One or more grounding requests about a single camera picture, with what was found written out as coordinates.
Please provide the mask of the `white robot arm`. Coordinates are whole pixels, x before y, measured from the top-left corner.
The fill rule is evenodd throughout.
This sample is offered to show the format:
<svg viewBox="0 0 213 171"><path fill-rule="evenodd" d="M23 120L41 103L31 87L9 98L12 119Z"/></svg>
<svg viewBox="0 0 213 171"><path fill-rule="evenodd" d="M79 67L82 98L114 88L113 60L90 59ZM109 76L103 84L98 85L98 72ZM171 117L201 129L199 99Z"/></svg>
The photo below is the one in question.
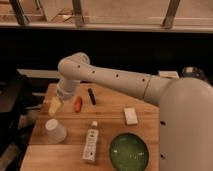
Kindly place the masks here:
<svg viewBox="0 0 213 171"><path fill-rule="evenodd" d="M96 67L83 52L62 58L58 72L51 115L74 96L80 82L93 82L159 108L160 171L213 171L213 86L209 83Z"/></svg>

